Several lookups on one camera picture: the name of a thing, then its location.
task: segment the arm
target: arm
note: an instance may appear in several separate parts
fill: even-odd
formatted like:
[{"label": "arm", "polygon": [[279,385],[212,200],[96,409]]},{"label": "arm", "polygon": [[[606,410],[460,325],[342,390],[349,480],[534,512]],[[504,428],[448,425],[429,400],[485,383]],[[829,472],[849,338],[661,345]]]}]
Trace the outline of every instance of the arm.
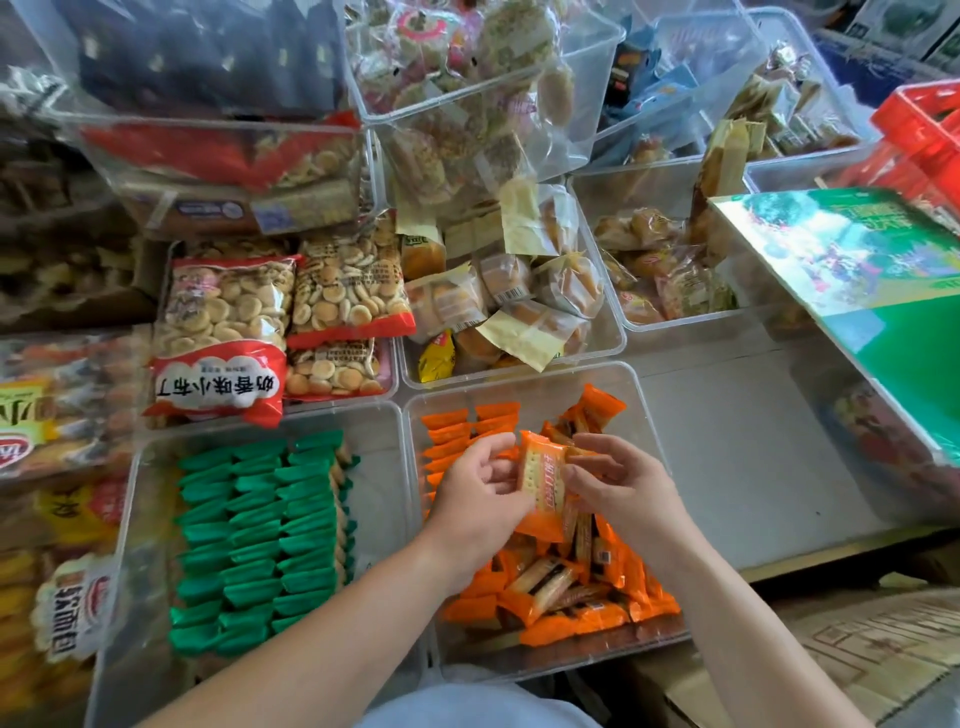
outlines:
[{"label": "arm", "polygon": [[444,599],[464,589],[533,507],[528,495],[511,493],[516,465],[492,459],[515,441],[494,435],[469,448],[410,545],[143,725],[352,725]]},{"label": "arm", "polygon": [[617,437],[575,439],[602,454],[573,458],[564,482],[611,523],[680,602],[738,728],[872,725],[708,543],[659,460]]}]

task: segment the right hand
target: right hand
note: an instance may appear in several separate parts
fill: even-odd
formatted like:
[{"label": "right hand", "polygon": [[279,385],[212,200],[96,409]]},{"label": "right hand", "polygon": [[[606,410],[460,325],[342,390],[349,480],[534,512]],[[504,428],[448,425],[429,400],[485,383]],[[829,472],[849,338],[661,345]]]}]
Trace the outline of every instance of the right hand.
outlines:
[{"label": "right hand", "polygon": [[573,441],[597,454],[569,458],[566,488],[581,498],[583,510],[603,516],[635,553],[656,559],[699,535],[656,457],[613,435],[583,433]]}]

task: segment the pile of snacks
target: pile of snacks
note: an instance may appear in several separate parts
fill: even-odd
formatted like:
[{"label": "pile of snacks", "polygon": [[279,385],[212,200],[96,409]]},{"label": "pile of snacks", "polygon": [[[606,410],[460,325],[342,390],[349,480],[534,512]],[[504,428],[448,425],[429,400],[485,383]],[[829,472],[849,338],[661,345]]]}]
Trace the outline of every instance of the pile of snacks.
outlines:
[{"label": "pile of snacks", "polygon": [[341,430],[179,462],[187,550],[170,642],[180,655],[242,655],[346,586],[356,523],[345,470],[358,462]]},{"label": "pile of snacks", "polygon": [[[519,450],[499,455],[518,461],[517,488],[534,495],[537,505],[441,612],[445,621],[465,630],[465,652],[485,644],[537,647],[680,612],[610,525],[577,509],[560,475],[568,455],[588,454],[573,446],[572,436],[602,432],[624,409],[623,402],[588,384],[557,422],[544,423],[540,434],[520,432]],[[460,456],[458,448],[476,437],[513,431],[519,419],[516,402],[476,410],[476,423],[468,422],[467,410],[422,418],[435,444],[423,454],[432,458],[425,466],[431,501],[443,473]],[[472,432],[478,434],[471,439]]]}]

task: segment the forearm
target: forearm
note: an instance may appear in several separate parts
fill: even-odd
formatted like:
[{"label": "forearm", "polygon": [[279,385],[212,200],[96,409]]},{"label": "forearm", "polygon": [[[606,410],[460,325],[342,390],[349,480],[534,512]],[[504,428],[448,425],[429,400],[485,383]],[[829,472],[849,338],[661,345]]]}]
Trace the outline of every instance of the forearm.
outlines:
[{"label": "forearm", "polygon": [[351,725],[446,597],[424,539],[156,714],[149,728]]},{"label": "forearm", "polygon": [[699,531],[655,558],[737,728],[871,725]]}]

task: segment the bag of mini cookies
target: bag of mini cookies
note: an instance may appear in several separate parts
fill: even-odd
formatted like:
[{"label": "bag of mini cookies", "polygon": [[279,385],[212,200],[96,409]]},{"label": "bag of mini cookies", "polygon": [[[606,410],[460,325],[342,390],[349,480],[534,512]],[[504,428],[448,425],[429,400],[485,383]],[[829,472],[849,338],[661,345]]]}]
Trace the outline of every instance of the bag of mini cookies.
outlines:
[{"label": "bag of mini cookies", "polygon": [[394,373],[383,339],[335,341],[291,352],[284,398],[327,401],[382,395]]},{"label": "bag of mini cookies", "polygon": [[603,307],[603,281],[583,253],[555,257],[537,268],[534,277],[535,298],[551,308],[592,319]]},{"label": "bag of mini cookies", "polygon": [[155,327],[155,401],[144,414],[241,414],[279,425],[297,260],[174,261]]},{"label": "bag of mini cookies", "polygon": [[320,231],[300,243],[291,349],[417,329],[397,239],[394,219],[384,213],[359,232]]}]

